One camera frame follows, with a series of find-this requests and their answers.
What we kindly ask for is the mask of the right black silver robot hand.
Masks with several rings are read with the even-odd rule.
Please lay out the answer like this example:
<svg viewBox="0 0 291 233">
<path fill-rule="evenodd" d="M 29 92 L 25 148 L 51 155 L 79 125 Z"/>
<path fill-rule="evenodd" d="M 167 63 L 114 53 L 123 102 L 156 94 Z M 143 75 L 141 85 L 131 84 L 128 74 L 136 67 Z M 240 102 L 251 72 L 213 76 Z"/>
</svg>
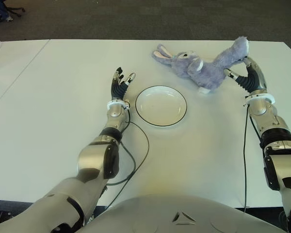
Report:
<svg viewBox="0 0 291 233">
<path fill-rule="evenodd" d="M 258 64 L 250 57 L 244 57 L 241 62 L 245 63 L 247 76 L 241 76 L 233 72 L 231 69 L 225 69 L 226 76 L 232 78 L 239 86 L 241 86 L 248 93 L 252 93 L 257 90 L 267 90 L 267 84 Z"/>
</svg>

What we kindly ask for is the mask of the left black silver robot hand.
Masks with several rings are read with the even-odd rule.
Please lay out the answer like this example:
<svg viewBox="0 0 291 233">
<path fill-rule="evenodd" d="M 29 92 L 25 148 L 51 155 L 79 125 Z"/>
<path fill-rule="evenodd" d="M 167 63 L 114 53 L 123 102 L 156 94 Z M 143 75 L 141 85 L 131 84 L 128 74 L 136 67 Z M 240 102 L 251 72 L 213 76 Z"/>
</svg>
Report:
<svg viewBox="0 0 291 233">
<path fill-rule="evenodd" d="M 111 98 L 112 100 L 123 100 L 128 86 L 136 78 L 136 73 L 131 73 L 129 76 L 124 78 L 123 70 L 119 67 L 113 74 L 111 84 Z"/>
</svg>

